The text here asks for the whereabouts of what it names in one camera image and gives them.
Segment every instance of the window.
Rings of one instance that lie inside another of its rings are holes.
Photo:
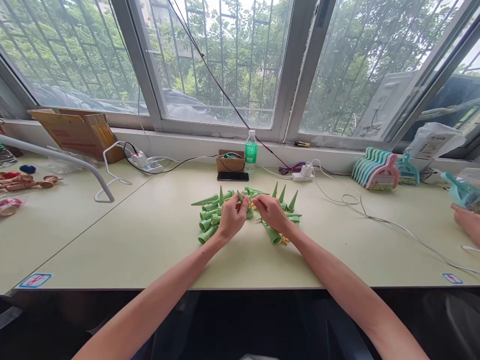
[[[1,0],[0,49],[39,105],[148,114],[108,0]]]
[[[243,126],[167,0],[136,0],[166,119]],[[256,129],[271,129],[293,0],[177,1],[218,82]]]
[[[480,155],[479,39],[474,0],[0,0],[0,77],[26,107],[246,138],[209,67],[262,140],[355,150],[437,121]]]

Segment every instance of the cardboard box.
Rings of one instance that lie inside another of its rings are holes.
[[[107,123],[107,115],[71,109],[58,111],[60,113],[52,109],[28,112],[45,128],[60,149],[104,161],[104,150],[117,141]],[[124,153],[117,146],[106,153],[109,164],[123,158]]]
[[[222,156],[226,153],[237,153],[243,159],[228,159],[228,158],[221,158],[221,160],[217,157],[216,158],[216,170],[225,173],[244,173],[245,169],[245,152],[238,151],[238,150],[219,150],[218,155]]]

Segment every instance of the desk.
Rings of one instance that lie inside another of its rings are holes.
[[[277,180],[279,192],[287,184],[287,202],[299,190],[295,212],[303,214],[301,229],[371,287],[452,286],[442,273],[453,273],[468,286],[480,285],[480,276],[448,266],[404,231],[329,202],[314,182],[277,179],[261,168],[247,183],[220,183],[216,176],[213,165],[186,163],[152,177],[36,271],[53,274],[42,289],[143,289],[200,246],[201,209],[190,203],[218,192],[220,184],[225,191],[249,185],[271,192]],[[351,192],[332,179],[317,176],[334,199]],[[480,254],[460,248],[472,242],[455,224],[445,190],[422,184],[375,193],[349,178],[342,180],[361,192],[371,215],[407,227],[451,259],[480,270]],[[194,289],[321,287],[292,244],[271,244],[264,227],[255,222],[258,217],[255,212],[211,260]]]
[[[35,179],[47,175],[39,164],[41,156],[22,156],[19,164],[3,171],[18,171],[19,166],[38,167]],[[58,185],[29,193],[26,204],[9,217],[0,218],[0,295],[6,294],[30,273],[82,234],[150,178],[131,168],[125,160],[111,164],[110,170],[127,177],[133,185],[112,184],[114,203],[94,202],[100,184],[87,170],[62,175]],[[103,177],[111,178],[101,168]]]

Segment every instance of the smartphone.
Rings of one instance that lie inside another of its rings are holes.
[[[219,172],[216,178],[218,181],[248,181],[248,172]]]

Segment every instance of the green bottle label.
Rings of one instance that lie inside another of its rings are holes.
[[[257,162],[257,143],[247,142],[245,144],[245,162],[255,164]]]

